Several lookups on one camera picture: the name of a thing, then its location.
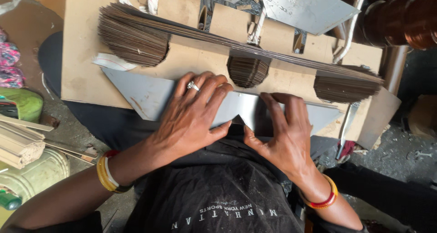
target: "green cloth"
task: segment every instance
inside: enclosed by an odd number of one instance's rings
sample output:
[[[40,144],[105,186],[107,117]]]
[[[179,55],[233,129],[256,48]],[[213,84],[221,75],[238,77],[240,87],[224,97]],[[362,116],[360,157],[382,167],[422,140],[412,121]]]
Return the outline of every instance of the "green cloth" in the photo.
[[[2,96],[17,104],[19,119],[38,123],[44,103],[40,95],[25,89],[0,87],[0,99]]]

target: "wrist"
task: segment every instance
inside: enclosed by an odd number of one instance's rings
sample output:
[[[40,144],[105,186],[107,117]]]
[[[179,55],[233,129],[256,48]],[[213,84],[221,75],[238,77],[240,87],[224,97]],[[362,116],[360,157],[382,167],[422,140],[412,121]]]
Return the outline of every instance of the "wrist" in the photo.
[[[158,147],[150,146],[146,140],[108,160],[108,168],[112,177],[124,186],[167,164]]]
[[[295,184],[302,191],[307,200],[315,203],[325,202],[331,194],[328,180],[315,168],[311,167]]]

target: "bangle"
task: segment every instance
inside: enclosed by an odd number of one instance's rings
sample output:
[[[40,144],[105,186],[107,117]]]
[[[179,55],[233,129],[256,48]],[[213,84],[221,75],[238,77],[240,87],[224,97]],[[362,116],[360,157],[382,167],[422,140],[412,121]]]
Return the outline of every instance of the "bangle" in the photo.
[[[335,185],[334,181],[332,181],[332,179],[330,177],[328,177],[325,174],[322,174],[326,180],[328,180],[329,184],[331,184],[331,193],[329,195],[329,198],[324,201],[324,202],[320,202],[320,203],[315,203],[315,202],[310,202],[308,201],[305,196],[303,196],[302,191],[299,189],[299,195],[300,197],[302,197],[302,200],[305,202],[305,204],[307,204],[309,207],[314,208],[314,209],[325,209],[328,208],[329,206],[331,206],[332,204],[335,203],[335,201],[337,200],[338,197],[338,190],[337,190],[337,186]]]
[[[114,157],[118,153],[119,151],[117,150],[110,150],[99,159],[99,161],[97,162],[97,175],[99,176],[99,180],[102,185],[108,191],[121,194],[127,192],[130,188],[132,188],[133,183],[129,186],[119,185],[109,172],[108,159]]]

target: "black t-shirt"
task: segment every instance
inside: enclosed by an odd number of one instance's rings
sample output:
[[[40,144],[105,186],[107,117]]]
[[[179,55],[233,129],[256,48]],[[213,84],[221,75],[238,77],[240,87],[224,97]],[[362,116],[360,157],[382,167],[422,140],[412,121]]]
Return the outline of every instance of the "black t-shirt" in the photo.
[[[138,186],[144,191],[124,232],[302,233],[277,176],[260,164],[263,161],[255,162],[250,155],[242,157],[245,150],[235,147],[235,151],[239,157],[211,152],[207,147],[178,164],[148,174]],[[202,161],[187,166],[189,159]],[[314,233],[365,232],[328,223],[315,215],[310,219]],[[95,212],[74,222],[9,232],[102,232],[102,227],[100,213]]]

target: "ring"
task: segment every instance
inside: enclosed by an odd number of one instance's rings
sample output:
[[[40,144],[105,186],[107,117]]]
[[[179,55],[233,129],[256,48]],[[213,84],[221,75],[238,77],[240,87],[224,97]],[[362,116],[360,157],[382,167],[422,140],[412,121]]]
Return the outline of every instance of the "ring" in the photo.
[[[194,84],[194,81],[190,81],[188,83],[187,89],[195,89],[196,91],[199,91],[199,87],[197,87],[197,85]]]

